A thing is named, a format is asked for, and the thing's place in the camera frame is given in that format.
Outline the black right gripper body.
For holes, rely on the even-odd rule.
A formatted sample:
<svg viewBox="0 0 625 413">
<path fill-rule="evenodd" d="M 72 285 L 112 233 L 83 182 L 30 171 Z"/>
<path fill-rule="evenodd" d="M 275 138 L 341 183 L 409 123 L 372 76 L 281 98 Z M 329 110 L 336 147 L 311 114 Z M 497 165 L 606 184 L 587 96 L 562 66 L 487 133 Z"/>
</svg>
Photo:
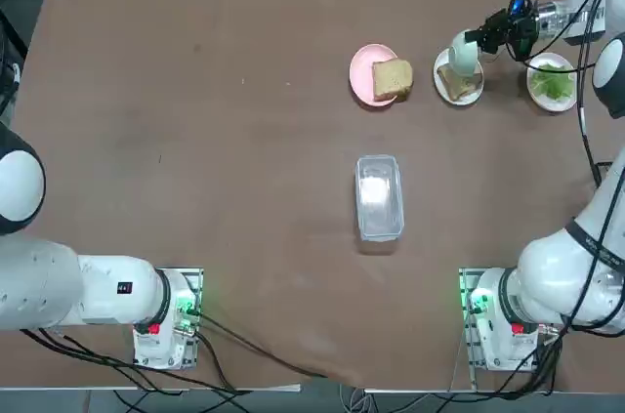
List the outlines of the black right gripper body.
<svg viewBox="0 0 625 413">
<path fill-rule="evenodd" d="M 515 61 L 526 61 L 537 39 L 538 28 L 533 14 L 509 17 L 505 45 Z"/>
</svg>

